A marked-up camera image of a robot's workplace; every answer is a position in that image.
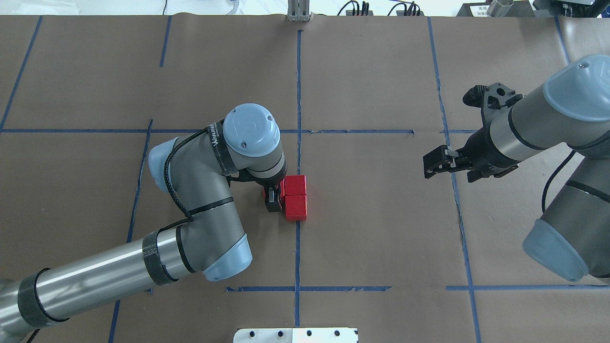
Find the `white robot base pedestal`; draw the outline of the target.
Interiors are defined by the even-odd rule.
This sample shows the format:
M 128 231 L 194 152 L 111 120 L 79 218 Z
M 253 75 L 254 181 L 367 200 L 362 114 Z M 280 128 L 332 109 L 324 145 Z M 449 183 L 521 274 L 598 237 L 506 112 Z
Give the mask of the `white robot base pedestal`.
M 234 334 L 234 343 L 358 343 L 357 328 L 244 328 Z

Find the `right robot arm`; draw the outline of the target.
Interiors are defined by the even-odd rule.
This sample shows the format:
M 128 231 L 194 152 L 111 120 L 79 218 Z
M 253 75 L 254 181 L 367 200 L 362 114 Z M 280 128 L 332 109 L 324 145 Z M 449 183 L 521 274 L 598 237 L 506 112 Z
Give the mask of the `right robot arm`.
M 505 84 L 475 85 L 462 100 L 482 127 L 453 149 L 423 156 L 423 174 L 465 170 L 469 183 L 501 178 L 559 144 L 570 149 L 543 187 L 542 215 L 522 243 L 531 259 L 568 282 L 610 274 L 610 59 L 584 56 L 522 95 Z

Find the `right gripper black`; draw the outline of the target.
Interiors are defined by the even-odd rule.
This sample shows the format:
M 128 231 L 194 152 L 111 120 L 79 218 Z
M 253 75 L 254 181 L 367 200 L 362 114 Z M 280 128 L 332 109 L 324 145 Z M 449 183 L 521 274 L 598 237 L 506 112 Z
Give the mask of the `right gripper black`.
M 470 162 L 470 171 L 467 173 L 469 183 L 491 176 L 501 178 L 519 167 L 518 161 L 499 152 L 486 129 L 472 134 L 458 152 Z M 455 173 L 458 152 L 450 146 L 438 146 L 423 156 L 425 179 L 440 173 Z

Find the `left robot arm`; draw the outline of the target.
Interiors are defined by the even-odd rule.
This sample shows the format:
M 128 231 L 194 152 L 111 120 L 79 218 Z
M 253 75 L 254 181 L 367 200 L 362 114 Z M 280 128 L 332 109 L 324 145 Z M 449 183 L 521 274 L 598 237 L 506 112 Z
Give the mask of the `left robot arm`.
M 265 107 L 246 103 L 186 138 L 155 146 L 149 166 L 185 219 L 80 261 L 42 269 L 1 287 L 1 341 L 203 272 L 217 282 L 244 271 L 252 253 L 231 182 L 263 187 L 268 212 L 281 212 L 287 173 L 280 128 Z

